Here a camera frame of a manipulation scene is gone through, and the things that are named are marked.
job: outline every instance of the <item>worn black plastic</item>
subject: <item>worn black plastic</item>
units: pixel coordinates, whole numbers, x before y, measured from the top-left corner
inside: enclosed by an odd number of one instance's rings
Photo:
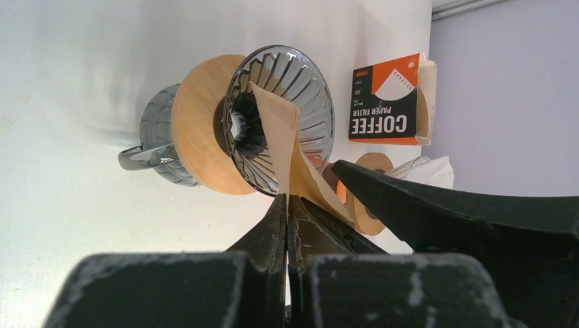
[[[478,259],[507,313],[529,327],[579,325],[579,197],[510,197],[442,189],[345,161],[336,176],[419,253]]]

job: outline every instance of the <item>white wall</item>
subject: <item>white wall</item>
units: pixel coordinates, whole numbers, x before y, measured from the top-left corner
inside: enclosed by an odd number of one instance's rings
[[[432,24],[430,157],[455,188],[579,195],[579,1],[508,0]]]

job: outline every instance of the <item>box of filters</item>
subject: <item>box of filters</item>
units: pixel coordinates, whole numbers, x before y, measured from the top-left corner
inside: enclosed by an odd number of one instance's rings
[[[354,70],[350,141],[430,145],[436,64],[419,53]]]

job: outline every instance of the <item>wooden disc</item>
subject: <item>wooden disc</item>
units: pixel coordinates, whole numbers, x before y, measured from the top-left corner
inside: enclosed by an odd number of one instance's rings
[[[195,67],[173,101],[171,134],[183,165],[204,186],[230,195],[254,193],[227,153],[223,140],[223,98],[241,55],[223,55]]]
[[[388,173],[394,169],[390,159],[379,152],[369,152],[362,155],[356,164],[381,173]],[[345,205],[354,217],[354,228],[356,231],[375,236],[385,229],[386,226],[380,220],[374,219],[373,215],[366,209],[366,206],[358,198],[354,197],[351,191],[346,191]]]

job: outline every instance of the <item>white table surface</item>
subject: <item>white table surface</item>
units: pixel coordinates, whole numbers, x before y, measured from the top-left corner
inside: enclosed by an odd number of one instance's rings
[[[42,324],[66,275],[98,252],[222,251],[272,198],[125,172],[140,115],[201,62],[287,44],[333,95],[331,161],[420,147],[347,140],[352,69],[429,49],[430,0],[22,0],[0,3],[0,327]],[[372,238],[408,252],[388,231]]]

